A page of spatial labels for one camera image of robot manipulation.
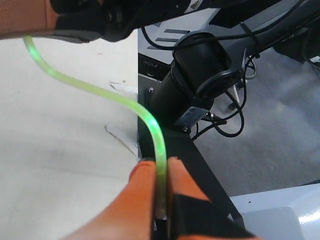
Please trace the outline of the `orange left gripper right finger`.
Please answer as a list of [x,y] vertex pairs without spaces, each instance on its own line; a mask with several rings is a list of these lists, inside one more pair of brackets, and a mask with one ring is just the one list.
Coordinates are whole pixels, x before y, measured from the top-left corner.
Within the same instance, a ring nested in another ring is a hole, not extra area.
[[224,216],[177,157],[167,162],[167,196],[170,240],[260,239]]

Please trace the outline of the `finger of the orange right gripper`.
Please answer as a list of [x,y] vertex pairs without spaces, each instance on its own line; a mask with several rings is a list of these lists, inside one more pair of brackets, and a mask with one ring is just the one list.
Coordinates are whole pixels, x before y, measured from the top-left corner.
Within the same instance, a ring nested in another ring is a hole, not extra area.
[[53,35],[58,16],[49,0],[1,0],[0,39]]

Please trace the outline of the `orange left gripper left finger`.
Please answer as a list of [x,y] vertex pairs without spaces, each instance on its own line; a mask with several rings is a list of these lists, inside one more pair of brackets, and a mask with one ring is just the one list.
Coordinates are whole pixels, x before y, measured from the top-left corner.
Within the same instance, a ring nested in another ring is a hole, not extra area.
[[153,233],[156,163],[142,161],[121,193],[99,215],[65,240],[150,240]]

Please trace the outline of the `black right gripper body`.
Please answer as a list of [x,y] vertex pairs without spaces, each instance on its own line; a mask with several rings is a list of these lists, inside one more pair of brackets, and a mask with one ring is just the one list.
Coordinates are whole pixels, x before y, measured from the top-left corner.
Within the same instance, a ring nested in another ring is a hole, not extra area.
[[53,39],[88,43],[97,39],[118,42],[135,29],[207,8],[218,0],[52,0],[58,14]]

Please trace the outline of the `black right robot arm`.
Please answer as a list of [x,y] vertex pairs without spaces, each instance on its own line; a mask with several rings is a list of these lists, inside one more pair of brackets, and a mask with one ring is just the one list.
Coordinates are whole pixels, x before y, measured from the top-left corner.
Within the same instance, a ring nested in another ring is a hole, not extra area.
[[118,42],[134,30],[205,9],[232,9],[223,35],[215,27],[188,33],[169,47],[172,77],[183,77],[202,99],[221,95],[244,72],[244,59],[315,18],[317,0],[299,0],[276,18],[270,0],[3,0],[0,37]]

